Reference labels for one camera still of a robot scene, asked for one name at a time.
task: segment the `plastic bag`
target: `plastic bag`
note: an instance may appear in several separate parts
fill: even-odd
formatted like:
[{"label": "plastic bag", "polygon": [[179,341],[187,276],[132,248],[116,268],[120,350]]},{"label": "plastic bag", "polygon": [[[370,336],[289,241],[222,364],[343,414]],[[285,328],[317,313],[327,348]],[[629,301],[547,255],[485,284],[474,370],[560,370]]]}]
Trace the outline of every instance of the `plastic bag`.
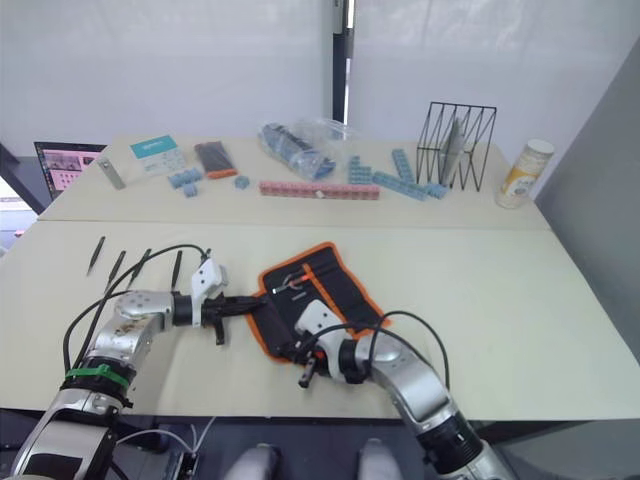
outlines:
[{"label": "plastic bag", "polygon": [[262,127],[258,137],[272,157],[305,180],[315,182],[347,165],[356,134],[334,120],[301,120],[290,128],[279,123]]}]

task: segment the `tool roll pouch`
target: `tool roll pouch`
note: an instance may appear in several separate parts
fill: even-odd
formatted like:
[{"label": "tool roll pouch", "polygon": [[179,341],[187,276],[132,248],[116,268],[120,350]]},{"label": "tool roll pouch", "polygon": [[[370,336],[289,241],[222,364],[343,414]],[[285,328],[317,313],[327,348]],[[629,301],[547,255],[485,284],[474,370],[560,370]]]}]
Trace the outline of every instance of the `tool roll pouch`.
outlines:
[{"label": "tool roll pouch", "polygon": [[[273,289],[306,275],[296,288],[279,293]],[[382,311],[369,298],[357,278],[346,269],[336,246],[325,242],[263,272],[260,291],[254,296],[266,299],[264,306],[247,315],[249,326],[264,352],[275,360],[294,360],[295,344],[305,336],[294,326],[313,300],[324,302],[343,322],[375,326]],[[359,331],[349,331],[354,338]]]}]

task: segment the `laptop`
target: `laptop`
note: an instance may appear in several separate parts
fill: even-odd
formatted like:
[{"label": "laptop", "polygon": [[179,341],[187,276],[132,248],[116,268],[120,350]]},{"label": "laptop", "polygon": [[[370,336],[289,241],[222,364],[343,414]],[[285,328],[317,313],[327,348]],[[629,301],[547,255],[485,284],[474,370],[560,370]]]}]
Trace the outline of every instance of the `laptop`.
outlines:
[{"label": "laptop", "polygon": [[51,200],[64,192],[93,162],[106,145],[33,142]]}]

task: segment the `white cord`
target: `white cord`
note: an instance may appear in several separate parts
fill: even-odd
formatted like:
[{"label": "white cord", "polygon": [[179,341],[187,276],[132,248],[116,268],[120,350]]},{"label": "white cord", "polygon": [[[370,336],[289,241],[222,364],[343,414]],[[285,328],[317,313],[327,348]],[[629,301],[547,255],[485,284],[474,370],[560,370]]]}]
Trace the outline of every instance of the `white cord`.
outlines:
[{"label": "white cord", "polygon": [[209,420],[209,423],[207,423],[207,426],[204,427],[204,430],[202,431],[202,435],[200,435],[200,440],[198,440],[198,443],[196,443],[196,446],[193,449],[193,453],[198,453],[198,450],[200,450],[200,446],[202,445],[202,442],[204,441],[204,437],[207,436],[207,432],[209,431],[209,428],[211,428],[211,424],[213,423],[213,421],[215,419],[216,419],[216,417],[211,417],[211,419]]},{"label": "white cord", "polygon": [[147,433],[159,433],[161,435],[168,435],[169,437],[173,438],[176,442],[180,443],[185,448],[185,450],[187,452],[189,452],[189,453],[195,453],[196,452],[196,450],[194,450],[189,445],[187,445],[187,442],[185,442],[183,439],[181,439],[175,433],[169,432],[168,430],[161,430],[159,428],[154,428],[154,429],[151,429],[151,430],[142,430],[141,432],[132,433],[131,435],[127,435],[126,437],[122,437],[120,440],[118,440],[116,442],[116,445],[120,445],[121,443],[126,442],[127,440],[131,440],[132,438],[139,437],[140,435],[146,435]]},{"label": "white cord", "polygon": [[189,425],[189,427],[191,427],[191,437],[193,438],[193,442],[191,442],[193,444],[192,448],[196,448],[196,443],[198,443],[198,432],[196,432],[196,427],[193,425],[193,423],[191,425]]}]

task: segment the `black wire rack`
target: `black wire rack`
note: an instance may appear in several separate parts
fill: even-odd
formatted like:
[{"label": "black wire rack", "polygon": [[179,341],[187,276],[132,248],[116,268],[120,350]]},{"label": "black wire rack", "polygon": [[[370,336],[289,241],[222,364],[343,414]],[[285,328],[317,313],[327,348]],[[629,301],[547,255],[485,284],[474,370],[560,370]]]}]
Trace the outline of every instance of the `black wire rack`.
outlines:
[{"label": "black wire rack", "polygon": [[442,160],[443,153],[449,148],[447,140],[457,119],[464,135],[464,147],[454,176],[447,186],[453,187],[457,178],[460,188],[464,190],[471,173],[476,191],[479,192],[497,113],[496,107],[431,102],[416,151],[417,182],[420,183],[426,172],[427,182],[442,183],[447,162],[450,161],[446,154],[445,160]]}]

